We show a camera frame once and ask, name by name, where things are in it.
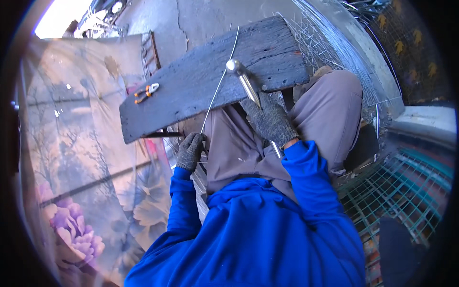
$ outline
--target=knee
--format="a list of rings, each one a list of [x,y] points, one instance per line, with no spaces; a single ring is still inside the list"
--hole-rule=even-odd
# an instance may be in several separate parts
[[[362,96],[362,85],[354,73],[347,70],[335,70],[327,74],[327,78],[329,81],[333,82],[335,87],[341,90],[351,90],[359,96]]]

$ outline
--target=sky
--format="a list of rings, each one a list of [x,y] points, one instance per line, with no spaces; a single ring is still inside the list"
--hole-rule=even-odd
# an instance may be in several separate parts
[[[73,20],[80,21],[92,0],[55,0],[41,19],[35,33],[38,37],[62,38]]]

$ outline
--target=person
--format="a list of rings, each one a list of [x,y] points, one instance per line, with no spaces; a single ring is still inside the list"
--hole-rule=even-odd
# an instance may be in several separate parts
[[[167,231],[125,286],[364,286],[363,245],[330,177],[355,143],[362,87],[349,71],[312,77],[287,114],[260,94],[212,111],[181,143]],[[250,126],[244,112],[250,117]],[[207,139],[201,225],[190,179]],[[282,147],[277,158],[264,139]]]

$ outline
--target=concrete floor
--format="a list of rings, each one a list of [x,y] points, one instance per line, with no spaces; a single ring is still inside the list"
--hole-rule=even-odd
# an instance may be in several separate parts
[[[128,34],[154,31],[162,67],[186,51],[219,36],[280,12],[288,19],[300,15],[290,0],[133,0],[117,20],[129,24]]]

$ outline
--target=green wire mesh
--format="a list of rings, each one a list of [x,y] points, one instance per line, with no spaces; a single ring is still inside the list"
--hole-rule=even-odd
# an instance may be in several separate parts
[[[362,239],[367,286],[382,286],[379,218],[405,225],[412,242],[429,247],[451,191],[453,171],[412,149],[399,149],[337,189]]]

